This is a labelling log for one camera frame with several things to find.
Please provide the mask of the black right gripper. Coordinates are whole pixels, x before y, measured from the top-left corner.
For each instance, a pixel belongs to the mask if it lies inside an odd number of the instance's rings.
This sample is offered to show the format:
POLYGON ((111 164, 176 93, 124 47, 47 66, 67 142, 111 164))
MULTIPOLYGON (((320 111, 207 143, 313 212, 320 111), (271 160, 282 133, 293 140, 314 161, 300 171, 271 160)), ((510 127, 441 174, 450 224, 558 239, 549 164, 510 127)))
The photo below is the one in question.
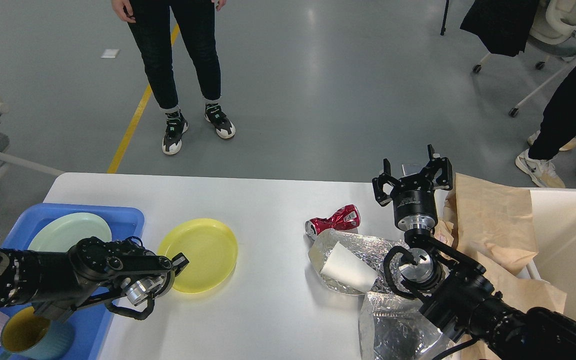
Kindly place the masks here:
POLYGON ((421 229, 431 231, 438 222, 435 190, 453 189, 451 161, 427 145, 428 162, 416 176, 393 177, 391 162, 382 160, 382 172, 371 180, 375 201, 380 207, 393 202, 395 226, 401 231, 421 229), (391 186, 385 191, 384 186, 391 186))

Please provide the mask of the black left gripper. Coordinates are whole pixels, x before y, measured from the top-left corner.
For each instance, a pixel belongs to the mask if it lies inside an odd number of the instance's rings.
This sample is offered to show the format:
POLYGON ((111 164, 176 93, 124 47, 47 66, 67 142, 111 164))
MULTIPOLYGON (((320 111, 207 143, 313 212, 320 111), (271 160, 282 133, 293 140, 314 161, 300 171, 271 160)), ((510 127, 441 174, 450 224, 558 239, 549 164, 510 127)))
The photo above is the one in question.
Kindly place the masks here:
POLYGON ((179 252, 171 258, 171 271, 160 275, 126 276, 120 281, 121 294, 131 305, 138 306, 148 298, 164 296, 173 287, 175 278, 190 264, 188 258, 179 252))

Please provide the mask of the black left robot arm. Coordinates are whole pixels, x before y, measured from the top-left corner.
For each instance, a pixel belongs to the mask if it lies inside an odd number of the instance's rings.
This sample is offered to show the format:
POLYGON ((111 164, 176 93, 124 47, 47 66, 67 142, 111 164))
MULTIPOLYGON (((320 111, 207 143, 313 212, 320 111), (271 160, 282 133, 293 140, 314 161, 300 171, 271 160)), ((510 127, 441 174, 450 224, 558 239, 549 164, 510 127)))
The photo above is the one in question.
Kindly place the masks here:
POLYGON ((37 316, 64 322, 78 310, 104 305, 143 321, 188 264, 183 253, 157 255, 135 236, 84 238, 68 251, 0 247, 0 308, 30 304, 37 316))

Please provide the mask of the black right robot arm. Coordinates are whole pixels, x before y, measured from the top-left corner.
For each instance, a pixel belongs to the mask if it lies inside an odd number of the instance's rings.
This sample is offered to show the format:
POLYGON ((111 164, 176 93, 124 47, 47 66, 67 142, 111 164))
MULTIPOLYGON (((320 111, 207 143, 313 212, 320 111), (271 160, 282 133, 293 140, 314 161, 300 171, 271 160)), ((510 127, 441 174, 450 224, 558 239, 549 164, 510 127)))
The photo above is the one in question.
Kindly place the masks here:
POLYGON ((371 183, 379 205, 393 205, 406 244, 393 246, 382 260, 387 287, 396 296, 421 301, 419 313, 455 342, 435 358, 482 341, 502 360, 576 360, 576 321, 544 307, 522 312, 507 305, 482 264, 434 237, 435 190, 453 188, 453 171, 432 145, 427 152, 428 163, 401 178, 393 177, 384 159, 371 183), (461 344, 463 335, 470 339, 461 344))

